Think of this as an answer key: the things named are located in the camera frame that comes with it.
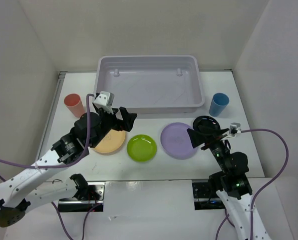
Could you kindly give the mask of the pink plastic cup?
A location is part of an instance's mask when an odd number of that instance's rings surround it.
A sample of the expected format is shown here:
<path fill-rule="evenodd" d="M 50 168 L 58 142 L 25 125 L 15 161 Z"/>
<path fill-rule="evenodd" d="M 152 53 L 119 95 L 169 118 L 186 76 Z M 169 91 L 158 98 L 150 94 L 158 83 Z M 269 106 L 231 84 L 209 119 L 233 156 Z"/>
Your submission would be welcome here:
<path fill-rule="evenodd" d="M 76 118 L 80 118 L 85 113 L 81 97 L 76 93 L 67 95 L 64 98 L 64 104 Z"/>

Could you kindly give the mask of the black small plate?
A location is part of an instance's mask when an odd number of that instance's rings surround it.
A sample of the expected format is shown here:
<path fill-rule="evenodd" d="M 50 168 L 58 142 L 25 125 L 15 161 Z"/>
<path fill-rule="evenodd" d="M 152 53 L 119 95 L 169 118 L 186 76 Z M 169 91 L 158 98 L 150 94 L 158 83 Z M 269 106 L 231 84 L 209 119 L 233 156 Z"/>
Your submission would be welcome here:
<path fill-rule="evenodd" d="M 219 123 L 213 117 L 208 115 L 199 116 L 193 121 L 193 129 L 200 132 L 198 126 L 221 129 Z"/>

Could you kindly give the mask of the green plastic plate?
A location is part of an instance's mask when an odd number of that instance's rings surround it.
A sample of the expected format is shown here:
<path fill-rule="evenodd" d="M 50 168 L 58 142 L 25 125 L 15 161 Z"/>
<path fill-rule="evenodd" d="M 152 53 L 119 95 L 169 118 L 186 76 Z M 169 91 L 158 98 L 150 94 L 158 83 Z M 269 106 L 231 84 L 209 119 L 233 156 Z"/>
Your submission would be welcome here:
<path fill-rule="evenodd" d="M 150 161 L 157 152 L 156 142 L 148 135 L 138 134 L 127 143 L 129 157 L 139 163 Z"/>

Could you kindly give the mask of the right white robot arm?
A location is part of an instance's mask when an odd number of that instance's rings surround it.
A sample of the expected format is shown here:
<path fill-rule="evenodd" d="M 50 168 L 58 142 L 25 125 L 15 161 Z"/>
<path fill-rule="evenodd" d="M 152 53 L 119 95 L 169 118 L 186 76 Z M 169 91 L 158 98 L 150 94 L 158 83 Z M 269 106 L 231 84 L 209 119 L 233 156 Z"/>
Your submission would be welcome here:
<path fill-rule="evenodd" d="M 247 179 L 248 158 L 242 152 L 230 153 L 224 141 L 241 132 L 239 123 L 230 124 L 229 128 L 216 129 L 199 126 L 198 130 L 187 129 L 192 147 L 209 149 L 221 168 L 208 179 L 208 191 L 223 202 L 231 217 L 238 239 L 269 240 L 261 217 L 252 202 L 253 190 Z"/>

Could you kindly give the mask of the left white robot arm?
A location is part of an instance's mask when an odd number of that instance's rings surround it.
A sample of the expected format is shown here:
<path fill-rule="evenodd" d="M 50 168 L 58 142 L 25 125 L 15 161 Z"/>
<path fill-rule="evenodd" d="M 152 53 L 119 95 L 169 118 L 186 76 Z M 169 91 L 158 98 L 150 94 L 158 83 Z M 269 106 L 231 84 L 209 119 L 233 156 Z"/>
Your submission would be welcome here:
<path fill-rule="evenodd" d="M 86 157 L 88 149 L 96 147 L 110 130 L 130 132 L 136 118 L 137 114 L 124 107 L 115 108 L 112 113 L 97 108 L 83 114 L 35 164 L 0 183 L 0 227 L 15 224 L 29 211 L 52 201 L 86 198 L 89 185 L 82 174 L 75 173 L 60 183 L 44 182 Z"/>

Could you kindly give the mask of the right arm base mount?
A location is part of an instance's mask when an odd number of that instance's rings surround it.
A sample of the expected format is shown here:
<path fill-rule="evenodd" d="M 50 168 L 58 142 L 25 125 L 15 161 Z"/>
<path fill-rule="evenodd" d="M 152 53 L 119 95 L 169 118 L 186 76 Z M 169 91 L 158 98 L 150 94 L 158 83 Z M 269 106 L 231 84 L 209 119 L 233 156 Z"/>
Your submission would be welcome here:
<path fill-rule="evenodd" d="M 214 191 L 211 190 L 208 182 L 203 180 L 192 181 L 194 208 L 199 210 L 220 210 L 224 204 Z"/>

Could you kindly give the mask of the orange plastic plate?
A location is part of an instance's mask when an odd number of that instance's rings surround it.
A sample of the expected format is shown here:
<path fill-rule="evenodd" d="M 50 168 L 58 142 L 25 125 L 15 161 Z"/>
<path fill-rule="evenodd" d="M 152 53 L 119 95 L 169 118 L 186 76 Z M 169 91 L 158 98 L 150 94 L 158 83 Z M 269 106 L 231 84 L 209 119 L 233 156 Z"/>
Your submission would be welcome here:
<path fill-rule="evenodd" d="M 125 131 L 110 130 L 109 133 L 93 148 L 93 150 L 102 155 L 113 154 L 118 151 L 126 139 Z"/>

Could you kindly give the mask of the purple plastic plate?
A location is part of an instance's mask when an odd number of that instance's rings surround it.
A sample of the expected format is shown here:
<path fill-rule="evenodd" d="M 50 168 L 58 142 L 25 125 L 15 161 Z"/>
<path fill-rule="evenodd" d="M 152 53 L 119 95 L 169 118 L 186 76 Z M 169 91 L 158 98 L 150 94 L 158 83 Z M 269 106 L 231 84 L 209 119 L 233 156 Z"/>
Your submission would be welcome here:
<path fill-rule="evenodd" d="M 182 122 L 173 122 L 165 126 L 160 135 L 164 151 L 171 157 L 185 160 L 194 156 L 197 148 L 193 148 L 187 129 L 192 129 Z"/>

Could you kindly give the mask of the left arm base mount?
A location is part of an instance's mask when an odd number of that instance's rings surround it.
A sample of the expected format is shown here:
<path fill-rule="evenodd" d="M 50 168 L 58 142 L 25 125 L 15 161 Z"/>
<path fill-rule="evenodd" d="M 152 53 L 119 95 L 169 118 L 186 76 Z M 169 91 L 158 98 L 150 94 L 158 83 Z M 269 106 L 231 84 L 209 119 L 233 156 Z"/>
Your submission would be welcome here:
<path fill-rule="evenodd" d="M 84 197 L 60 199 L 57 204 L 59 212 L 86 213 L 91 209 L 92 212 L 103 212 L 105 182 L 89 181 L 88 185 L 89 191 Z"/>

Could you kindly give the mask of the blue plastic cup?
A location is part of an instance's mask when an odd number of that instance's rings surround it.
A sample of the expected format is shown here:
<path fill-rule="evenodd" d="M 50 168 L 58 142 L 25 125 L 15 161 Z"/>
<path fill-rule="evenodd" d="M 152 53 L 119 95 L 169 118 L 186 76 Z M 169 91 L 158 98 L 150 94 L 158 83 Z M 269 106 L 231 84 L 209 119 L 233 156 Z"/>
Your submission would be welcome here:
<path fill-rule="evenodd" d="M 229 104 L 229 97 L 224 93 L 216 93 L 212 97 L 209 114 L 213 117 L 217 117 Z"/>

